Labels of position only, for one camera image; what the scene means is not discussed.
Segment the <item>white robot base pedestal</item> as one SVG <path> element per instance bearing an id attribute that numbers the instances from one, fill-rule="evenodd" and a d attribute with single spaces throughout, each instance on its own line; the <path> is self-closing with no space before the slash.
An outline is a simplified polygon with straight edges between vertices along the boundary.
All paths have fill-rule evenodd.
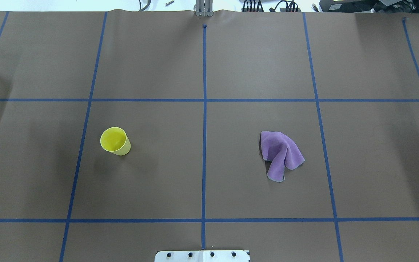
<path id="1" fill-rule="evenodd" d="M 183 250 L 160 251 L 155 262 L 250 262 L 251 256 L 245 250 Z"/>

